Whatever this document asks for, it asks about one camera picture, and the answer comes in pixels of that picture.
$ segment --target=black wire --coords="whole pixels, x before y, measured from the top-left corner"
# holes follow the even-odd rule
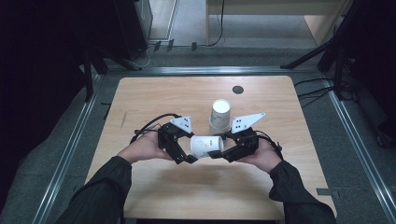
[[[216,15],[216,17],[217,17],[217,19],[218,19],[218,24],[219,24],[219,26],[221,27],[221,31],[223,31],[223,27],[222,27],[221,22],[220,22],[220,20],[219,20],[219,15]],[[223,36],[222,38],[223,38],[223,43],[222,43],[222,45],[224,45],[224,44],[225,44],[225,37]]]
[[[175,117],[175,118],[181,118],[180,115],[172,114],[172,113],[171,113],[171,114],[163,114],[163,115],[160,115],[159,117],[153,119],[153,120],[150,121],[148,124],[146,124],[143,128],[141,128],[140,131],[131,139],[130,144],[132,144],[132,142],[136,141],[137,137],[138,137],[140,134],[142,134],[145,130],[147,130],[147,127],[150,126],[152,123],[154,123],[155,121],[157,121],[157,120],[159,120],[159,119],[163,119],[163,118],[169,117],[169,116],[173,116],[173,117]]]
[[[140,52],[139,52],[136,56],[134,56],[131,60],[128,60],[128,61],[133,62],[133,61],[137,60],[137,59],[140,58],[147,50],[149,50],[151,47],[154,47],[154,46],[155,46],[155,44],[148,44],[148,46],[147,46],[145,49],[140,50]]]
[[[308,106],[308,105],[314,103],[316,100],[318,100],[318,99],[320,99],[321,97],[325,96],[325,95],[326,95],[327,93],[329,93],[329,92],[330,92],[330,91],[325,91],[325,92],[323,92],[323,93],[322,93],[320,96],[318,96],[316,99],[314,99],[314,100],[308,102],[308,103],[305,104],[305,105],[302,105],[301,107],[306,107],[306,106]]]
[[[261,134],[265,135],[266,137],[268,137],[269,139],[271,139],[270,136],[268,136],[268,134],[266,134],[266,133],[264,133],[264,132],[262,132],[262,131],[254,131],[254,132],[256,132],[256,133],[261,133]]]
[[[302,100],[311,99],[311,98],[318,98],[318,97],[321,97],[322,94],[321,94],[321,95],[314,95],[314,96],[305,96],[305,97],[303,97],[303,98],[300,98],[299,100],[302,101]]]
[[[221,25],[220,25],[221,33],[220,33],[219,39],[213,44],[210,44],[210,45],[199,45],[199,46],[213,47],[213,46],[215,46],[215,45],[217,45],[219,43],[219,41],[222,38],[222,33],[223,33],[223,24],[222,24],[223,17],[224,17],[224,0],[222,1],[222,6],[221,6]]]
[[[143,131],[143,132],[155,132],[155,133],[158,133],[158,130],[155,130],[155,129],[144,129],[144,130],[141,130],[141,131]]]
[[[306,83],[306,82],[320,81],[320,80],[330,80],[330,81],[333,81],[333,78],[326,78],[326,77],[323,77],[323,78],[308,79],[308,80],[304,80],[304,81],[297,82],[296,84],[294,84],[294,87],[296,87],[296,86],[298,86],[298,85],[300,85],[300,84]]]
[[[268,141],[268,142],[271,144],[271,146],[273,147],[273,149],[274,149],[276,155],[277,155],[281,160],[283,160],[282,153],[280,152],[280,151],[282,150],[282,147],[279,145],[279,143],[277,143],[277,145],[276,145],[276,143],[275,143],[268,135],[267,135],[267,136],[259,135],[259,138],[265,139],[266,141]]]
[[[314,93],[317,93],[317,92],[321,92],[321,91],[332,91],[332,90],[333,90],[333,87],[325,87],[325,88],[321,88],[321,89],[318,89],[318,90],[315,90],[315,91],[310,91],[310,92],[302,93],[302,94],[300,94],[300,95],[297,95],[297,97],[300,98],[300,97],[303,97],[303,96],[306,96],[306,95],[311,95],[311,94],[314,94]]]

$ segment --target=overturned cup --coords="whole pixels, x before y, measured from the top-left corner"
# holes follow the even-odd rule
[[[225,128],[217,128],[215,127],[209,119],[209,135],[223,134],[231,129],[231,123]]]
[[[197,159],[209,157],[207,152],[223,150],[220,136],[193,136],[191,138],[191,155]]]
[[[231,105],[223,99],[216,100],[212,105],[210,124],[217,129],[223,129],[230,125]]]

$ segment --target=black sleeve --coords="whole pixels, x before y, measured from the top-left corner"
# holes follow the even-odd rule
[[[336,223],[332,209],[305,189],[294,166],[282,161],[270,176],[274,181],[270,199],[283,203],[286,223]]]
[[[79,189],[56,223],[117,223],[131,187],[132,166],[111,158]]]

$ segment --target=hand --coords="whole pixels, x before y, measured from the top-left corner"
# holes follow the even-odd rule
[[[132,142],[117,156],[123,157],[129,163],[146,161],[151,159],[164,159],[171,161],[172,158],[165,151],[158,148],[158,133],[148,132]]]
[[[267,174],[270,174],[272,169],[274,169],[282,160],[277,156],[274,148],[268,141],[259,139],[259,147],[256,152],[253,155],[247,156],[238,161],[255,165],[257,168],[263,170]]]

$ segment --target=black stand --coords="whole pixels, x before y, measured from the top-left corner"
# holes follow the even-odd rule
[[[297,59],[292,63],[281,65],[280,68],[293,69],[324,51],[324,54],[318,63],[318,70],[320,72],[327,72],[332,67],[332,64],[336,62],[333,86],[335,94],[338,96],[339,100],[342,100],[340,91],[343,67],[345,62],[345,43],[347,42],[347,39],[349,39],[349,28],[353,18],[355,18],[356,13],[361,6],[361,2],[362,0],[353,1],[350,10],[346,14],[337,32],[328,42],[305,54],[303,57]]]
[[[93,83],[92,83],[92,69],[91,65],[95,68],[96,72],[99,75],[106,75],[108,71],[108,67],[104,58],[108,58],[119,65],[125,67],[128,70],[139,70],[140,68],[135,68],[132,64],[127,63],[123,59],[120,59],[113,55],[110,52],[107,52],[104,49],[96,47],[92,43],[92,39],[90,38],[89,29],[84,26],[85,23],[81,22],[81,18],[76,14],[81,13],[80,11],[75,9],[75,5],[69,2],[63,2],[60,5],[61,13],[63,14],[63,18],[65,19],[66,24],[71,29],[72,35],[76,38],[79,47],[82,49],[82,59],[84,65],[84,75],[85,75],[85,86],[86,86],[86,97],[85,102],[88,102],[93,95]],[[83,11],[82,13],[86,14],[86,17],[89,18],[92,15],[90,11]]]

